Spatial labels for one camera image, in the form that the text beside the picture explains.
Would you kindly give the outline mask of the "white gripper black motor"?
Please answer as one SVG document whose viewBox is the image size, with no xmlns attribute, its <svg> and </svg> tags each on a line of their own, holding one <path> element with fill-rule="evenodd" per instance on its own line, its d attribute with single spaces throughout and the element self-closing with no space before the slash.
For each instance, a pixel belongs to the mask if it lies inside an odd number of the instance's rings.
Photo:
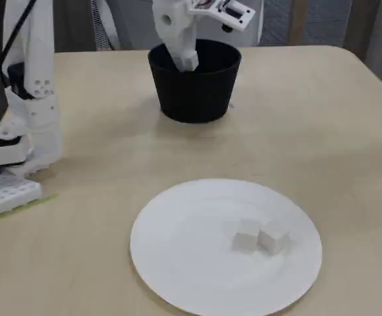
<svg viewBox="0 0 382 316">
<path fill-rule="evenodd" d="M 153 19 L 176 68 L 182 71 L 182 52 L 196 50 L 196 18 L 190 12 L 198 1 L 154 0 Z"/>
</svg>

